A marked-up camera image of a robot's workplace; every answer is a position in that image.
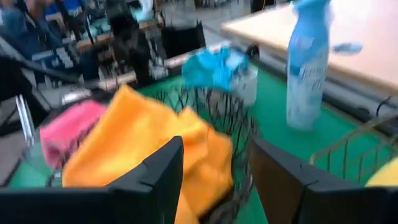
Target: yellow object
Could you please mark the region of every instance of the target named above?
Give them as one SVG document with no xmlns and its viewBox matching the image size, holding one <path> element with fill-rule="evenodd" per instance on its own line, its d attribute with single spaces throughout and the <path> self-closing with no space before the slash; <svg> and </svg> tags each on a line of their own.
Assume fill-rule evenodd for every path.
<svg viewBox="0 0 398 224">
<path fill-rule="evenodd" d="M 64 187 L 101 187 L 138 166 L 174 136 L 184 145 L 183 183 L 176 224 L 197 224 L 233 185 L 231 139 L 190 108 L 176 114 L 128 86 L 66 164 Z"/>
<path fill-rule="evenodd" d="M 367 187 L 397 186 L 398 157 L 382 166 L 366 183 Z"/>
</svg>

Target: bottle label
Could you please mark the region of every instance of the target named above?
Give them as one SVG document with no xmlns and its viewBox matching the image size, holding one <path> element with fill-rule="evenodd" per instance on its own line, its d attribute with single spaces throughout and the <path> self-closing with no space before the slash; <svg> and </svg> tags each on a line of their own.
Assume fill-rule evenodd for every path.
<svg viewBox="0 0 398 224">
<path fill-rule="evenodd" d="M 312 126 L 320 113 L 322 93 L 328 63 L 328 49 L 321 50 L 317 57 L 302 66 L 288 62 L 287 119 Z"/>
</svg>

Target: green table surface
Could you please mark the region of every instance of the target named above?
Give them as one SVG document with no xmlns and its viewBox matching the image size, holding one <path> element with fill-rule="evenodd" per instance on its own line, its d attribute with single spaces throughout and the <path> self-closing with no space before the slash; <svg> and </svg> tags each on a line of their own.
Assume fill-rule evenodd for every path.
<svg viewBox="0 0 398 224">
<path fill-rule="evenodd" d="M 182 79 L 177 77 L 147 87 L 141 92 L 150 95 L 157 90 L 168 89 L 171 86 L 181 84 Z M 257 101 L 251 107 L 250 113 L 259 123 L 262 137 L 265 140 L 306 161 L 314 152 L 329 146 L 358 127 L 358 123 L 348 119 L 340 112 L 328 106 L 323 106 L 316 130 L 307 133 L 295 131 L 289 128 L 285 122 L 285 92 L 285 82 L 275 75 L 259 69 Z M 367 134 L 350 143 L 350 147 L 369 148 L 369 146 L 376 145 L 379 138 L 377 134 Z M 22 161 L 9 183 L 10 188 L 44 186 L 51 170 L 44 162 L 39 142 L 36 142 L 30 150 L 30 157 L 35 158 L 35 164 Z M 250 201 L 242 208 L 235 223 L 266 223 L 266 217 L 256 190 L 253 190 Z"/>
</svg>

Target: wire basket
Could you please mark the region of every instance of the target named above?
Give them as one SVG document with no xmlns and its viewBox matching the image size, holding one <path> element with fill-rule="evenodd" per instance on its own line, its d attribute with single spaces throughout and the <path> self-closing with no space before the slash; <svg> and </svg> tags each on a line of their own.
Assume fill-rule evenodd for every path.
<svg viewBox="0 0 398 224">
<path fill-rule="evenodd" d="M 313 154 L 310 164 L 342 179 L 364 185 L 381 166 L 398 155 L 398 133 L 390 137 L 375 135 L 377 127 L 397 117 L 398 111 L 368 121 L 331 146 Z"/>
<path fill-rule="evenodd" d="M 250 135 L 257 134 L 258 128 L 249 116 L 243 101 L 232 93 L 206 88 L 172 87 L 167 90 L 153 91 L 145 94 L 155 98 L 179 113 L 184 107 L 191 107 L 202 119 L 211 124 L 217 132 L 231 136 L 233 140 L 232 175 L 233 189 L 215 205 L 206 215 L 201 217 L 201 223 L 222 224 L 233 223 L 240 208 L 249 200 L 253 187 L 252 175 L 248 166 L 246 144 Z M 81 133 L 70 143 L 68 152 L 77 150 L 90 130 Z M 44 173 L 43 159 L 37 159 L 41 153 L 40 147 L 27 151 L 25 160 L 35 169 Z M 70 153 L 64 154 L 59 163 L 63 167 Z M 49 177 L 46 187 L 61 187 L 62 168 L 47 171 Z"/>
</svg>

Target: floor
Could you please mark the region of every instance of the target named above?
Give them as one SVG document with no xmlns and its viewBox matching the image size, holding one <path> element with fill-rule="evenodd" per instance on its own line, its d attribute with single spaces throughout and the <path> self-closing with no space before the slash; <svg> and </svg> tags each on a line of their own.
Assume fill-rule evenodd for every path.
<svg viewBox="0 0 398 224">
<path fill-rule="evenodd" d="M 197 21 L 202 21 L 207 45 L 217 44 L 227 39 L 227 37 L 220 33 L 220 25 L 223 22 L 243 17 L 248 15 L 249 12 L 249 0 L 233 0 L 232 3 L 221 6 L 217 9 L 195 10 L 193 0 L 172 2 L 168 3 L 165 7 L 167 25 L 194 24 Z M 239 39 L 232 40 L 236 43 L 241 43 Z M 281 70 L 285 69 L 285 63 L 275 59 L 269 52 L 261 50 L 261 60 L 273 63 Z M 346 86 L 350 87 L 350 89 L 336 84 L 338 82 L 345 83 Z M 50 104 L 57 105 L 59 104 L 62 95 L 68 91 L 69 89 L 47 91 L 44 93 L 44 95 Z M 332 95 L 349 101 L 354 105 L 368 108 L 371 113 L 375 113 L 379 102 L 387 97 L 385 93 L 378 92 L 356 82 L 341 78 L 330 78 L 326 84 L 326 91 Z M 14 100 L 10 100 L 8 103 L 2 103 L 0 106 L 0 122 L 13 109 Z M 390 110 L 390 107 L 383 106 L 381 113 L 387 113 Z M 21 153 L 21 150 L 16 150 L 15 148 L 18 147 L 20 149 L 23 147 L 23 145 L 21 146 L 22 139 L 21 133 L 15 133 L 12 136 L 0 138 L 0 167 L 2 167 L 1 165 L 4 163 L 4 160 L 1 160 L 1 158 L 4 158 L 6 154 L 15 157 L 15 155 L 19 155 Z"/>
</svg>

